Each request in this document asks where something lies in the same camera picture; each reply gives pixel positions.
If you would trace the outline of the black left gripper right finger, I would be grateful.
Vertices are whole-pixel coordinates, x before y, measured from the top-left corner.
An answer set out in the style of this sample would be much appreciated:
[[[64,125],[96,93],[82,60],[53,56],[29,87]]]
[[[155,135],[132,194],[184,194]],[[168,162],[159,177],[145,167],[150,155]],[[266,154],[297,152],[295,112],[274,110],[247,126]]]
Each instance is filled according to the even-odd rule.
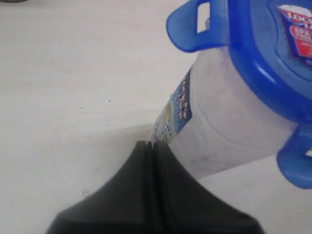
[[[164,233],[264,233],[254,217],[232,207],[199,184],[167,143],[154,144],[153,166]]]

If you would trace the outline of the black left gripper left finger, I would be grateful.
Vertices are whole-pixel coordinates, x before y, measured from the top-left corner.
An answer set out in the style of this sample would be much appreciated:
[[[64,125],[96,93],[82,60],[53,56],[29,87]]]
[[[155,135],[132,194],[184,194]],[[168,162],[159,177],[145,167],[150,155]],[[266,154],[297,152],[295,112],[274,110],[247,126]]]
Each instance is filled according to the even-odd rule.
[[[139,141],[120,170],[100,189],[60,212],[49,234],[150,234],[151,144]]]

